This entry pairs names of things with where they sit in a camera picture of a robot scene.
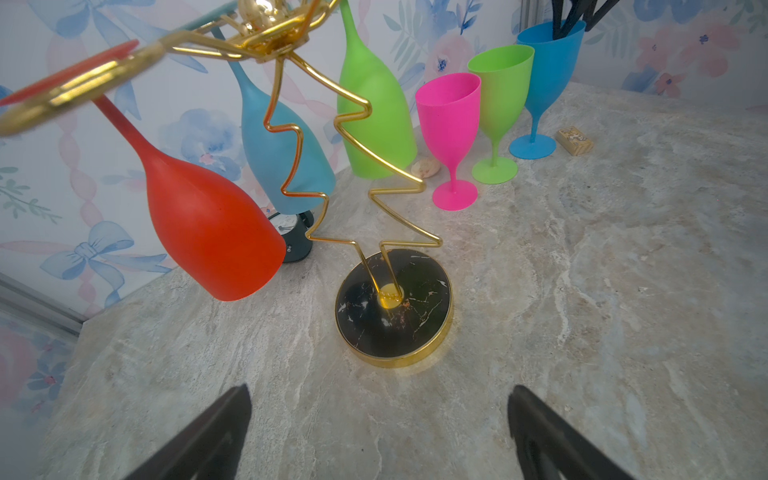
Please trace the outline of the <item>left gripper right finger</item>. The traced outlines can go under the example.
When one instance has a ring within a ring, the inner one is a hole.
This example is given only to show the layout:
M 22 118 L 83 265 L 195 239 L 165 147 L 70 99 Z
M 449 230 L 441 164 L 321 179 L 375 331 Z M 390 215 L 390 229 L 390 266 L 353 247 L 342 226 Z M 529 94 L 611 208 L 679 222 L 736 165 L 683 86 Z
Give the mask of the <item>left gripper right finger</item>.
M 507 416 L 525 479 L 631 477 L 524 385 L 509 395 Z

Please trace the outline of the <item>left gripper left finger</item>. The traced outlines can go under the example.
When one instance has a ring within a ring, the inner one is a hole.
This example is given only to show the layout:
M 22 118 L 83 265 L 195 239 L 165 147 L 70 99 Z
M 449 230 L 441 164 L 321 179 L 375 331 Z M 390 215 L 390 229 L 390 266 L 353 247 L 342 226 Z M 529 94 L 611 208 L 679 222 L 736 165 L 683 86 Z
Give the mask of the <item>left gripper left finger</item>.
M 128 477 L 235 478 L 251 415 L 248 387 L 230 388 Z

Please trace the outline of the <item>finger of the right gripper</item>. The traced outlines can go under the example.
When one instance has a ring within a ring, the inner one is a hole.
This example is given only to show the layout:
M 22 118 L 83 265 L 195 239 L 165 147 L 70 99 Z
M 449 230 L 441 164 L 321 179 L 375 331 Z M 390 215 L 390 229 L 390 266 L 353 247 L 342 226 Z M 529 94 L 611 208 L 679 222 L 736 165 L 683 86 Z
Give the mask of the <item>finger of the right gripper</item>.
M 619 3 L 619 0 L 605 0 L 600 7 L 597 7 L 597 3 L 597 0 L 578 1 L 578 12 L 586 23 L 586 32 L 593 29 Z
M 552 38 L 565 38 L 579 21 L 579 0 L 551 0 Z M 566 4 L 570 4 L 568 14 L 563 16 Z

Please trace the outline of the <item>blue wine glass front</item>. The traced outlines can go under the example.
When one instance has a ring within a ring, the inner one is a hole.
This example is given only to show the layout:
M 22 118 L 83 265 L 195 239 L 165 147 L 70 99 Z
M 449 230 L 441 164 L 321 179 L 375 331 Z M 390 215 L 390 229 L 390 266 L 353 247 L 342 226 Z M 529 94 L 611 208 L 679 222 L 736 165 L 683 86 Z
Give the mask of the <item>blue wine glass front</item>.
M 532 26 L 517 37 L 519 45 L 534 49 L 533 67 L 525 108 L 532 116 L 529 135 L 514 140 L 510 153 L 521 159 L 536 160 L 551 155 L 556 142 L 549 136 L 538 134 L 544 112 L 560 97 L 574 72 L 586 23 L 579 20 L 567 36 L 552 38 L 553 22 Z

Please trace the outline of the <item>green wine glass front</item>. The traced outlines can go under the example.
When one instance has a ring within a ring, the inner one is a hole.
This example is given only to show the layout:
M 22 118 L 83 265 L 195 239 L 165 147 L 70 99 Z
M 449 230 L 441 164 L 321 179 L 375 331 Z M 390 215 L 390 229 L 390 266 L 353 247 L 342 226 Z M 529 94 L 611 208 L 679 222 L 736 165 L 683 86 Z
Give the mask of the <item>green wine glass front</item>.
M 531 46 L 515 44 L 487 50 L 468 62 L 469 71 L 482 80 L 479 127 L 492 146 L 491 157 L 472 168 L 480 183 L 502 184 L 517 175 L 516 162 L 499 154 L 500 143 L 527 100 L 534 53 Z

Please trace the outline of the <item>magenta wine glass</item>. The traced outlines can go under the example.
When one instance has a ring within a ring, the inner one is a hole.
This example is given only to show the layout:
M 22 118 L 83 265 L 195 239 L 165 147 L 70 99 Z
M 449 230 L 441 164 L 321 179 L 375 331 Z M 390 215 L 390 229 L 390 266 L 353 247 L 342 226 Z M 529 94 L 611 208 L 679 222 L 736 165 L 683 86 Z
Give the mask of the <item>magenta wine glass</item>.
M 415 94 L 426 146 L 449 172 L 450 180 L 433 193 L 433 203 L 445 211 L 466 209 L 478 198 L 477 187 L 460 180 L 457 170 L 477 137 L 481 86 L 475 74 L 453 73 L 429 81 Z

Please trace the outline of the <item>red wine glass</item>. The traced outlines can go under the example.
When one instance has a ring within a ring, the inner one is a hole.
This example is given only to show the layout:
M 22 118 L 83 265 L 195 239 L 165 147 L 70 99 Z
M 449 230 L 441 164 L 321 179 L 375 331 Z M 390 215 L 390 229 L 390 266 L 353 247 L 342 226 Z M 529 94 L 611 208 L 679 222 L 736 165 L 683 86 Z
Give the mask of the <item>red wine glass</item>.
M 171 258 L 220 301 L 252 295 L 278 272 L 286 244 L 240 187 L 154 147 L 106 92 L 157 63 L 162 44 L 124 42 L 2 99 L 4 137 L 19 134 L 91 101 L 138 155 L 155 232 Z

